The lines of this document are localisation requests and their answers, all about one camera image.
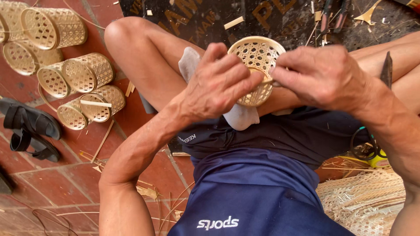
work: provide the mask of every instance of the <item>stacked baskets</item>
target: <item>stacked baskets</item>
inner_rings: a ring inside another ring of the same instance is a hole
[[[86,39],[87,28],[72,10],[0,0],[0,43],[10,67],[21,75],[36,74],[41,87],[55,98],[84,94],[57,109],[59,120],[73,130],[105,122],[126,104],[119,88],[106,85],[115,72],[104,55],[90,53],[63,61],[60,48]],[[81,100],[91,103],[82,105]]]

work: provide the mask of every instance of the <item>black cable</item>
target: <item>black cable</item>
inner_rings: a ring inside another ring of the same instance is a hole
[[[354,141],[354,138],[356,137],[356,135],[361,131],[361,130],[363,130],[363,129],[365,129],[366,127],[364,127],[364,126],[362,126],[362,127],[360,127],[358,130],[356,130],[356,132],[353,134],[353,136],[352,136],[352,139],[350,140],[350,151],[351,151],[351,153],[357,158],[357,159],[359,159],[359,160],[371,160],[371,159],[373,159],[373,158],[375,158],[377,155],[378,155],[378,146],[377,146],[377,144],[376,144],[376,142],[375,142],[375,139],[373,138],[373,135],[371,135],[370,133],[368,133],[368,135],[369,135],[369,139],[370,139],[370,142],[371,142],[371,144],[372,144],[372,146],[373,146],[373,155],[372,156],[370,156],[370,157],[360,157],[359,155],[357,155],[356,154],[356,152],[354,151],[354,147],[353,147],[353,141]]]

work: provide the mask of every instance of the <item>bamboo basket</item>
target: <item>bamboo basket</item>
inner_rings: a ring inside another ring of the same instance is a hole
[[[87,39],[82,19],[65,8],[27,8],[21,24],[33,44],[44,50],[83,44]]]
[[[66,60],[63,64],[63,75],[73,89],[89,93],[111,82],[115,72],[108,58],[94,52]]]
[[[84,129],[91,123],[81,111],[80,97],[59,106],[57,115],[58,119],[65,127],[73,130]]]
[[[39,84],[43,89],[53,97],[60,99],[76,93],[76,90],[72,89],[63,77],[63,64],[62,61],[43,66],[37,72]]]
[[[234,43],[228,54],[235,54],[242,59],[244,65],[253,71],[264,73],[263,82],[257,88],[241,97],[237,103],[245,106],[259,106],[271,94],[273,78],[268,74],[271,67],[276,65],[276,60],[286,50],[278,42],[261,36],[245,37]]]
[[[84,94],[80,100],[91,102],[111,103],[112,107],[80,104],[81,110],[87,118],[96,122],[105,122],[126,105],[126,97],[117,86],[105,85],[89,94]]]
[[[5,43],[3,56],[13,70],[24,76],[35,74],[41,66],[63,60],[59,49],[41,50],[26,40]]]
[[[26,38],[21,27],[21,13],[28,7],[26,3],[0,1],[0,43]]]

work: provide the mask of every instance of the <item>black sandal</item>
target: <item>black sandal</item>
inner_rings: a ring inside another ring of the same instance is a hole
[[[6,97],[0,100],[0,111],[5,115],[4,128],[22,129],[25,126],[32,137],[38,134],[55,140],[61,138],[60,124],[44,111]]]
[[[29,145],[35,149],[34,152],[27,151]],[[60,159],[60,153],[51,143],[40,135],[31,134],[25,129],[13,130],[13,135],[10,139],[10,149],[16,152],[27,152],[39,160],[47,159],[52,162],[58,162]]]

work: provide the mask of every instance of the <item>forearm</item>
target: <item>forearm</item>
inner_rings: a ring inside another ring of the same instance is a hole
[[[101,184],[135,183],[157,151],[189,124],[189,119],[180,112],[180,104],[170,102],[111,155],[101,175]]]
[[[407,187],[420,187],[420,119],[377,78],[365,107],[353,112],[384,149]]]

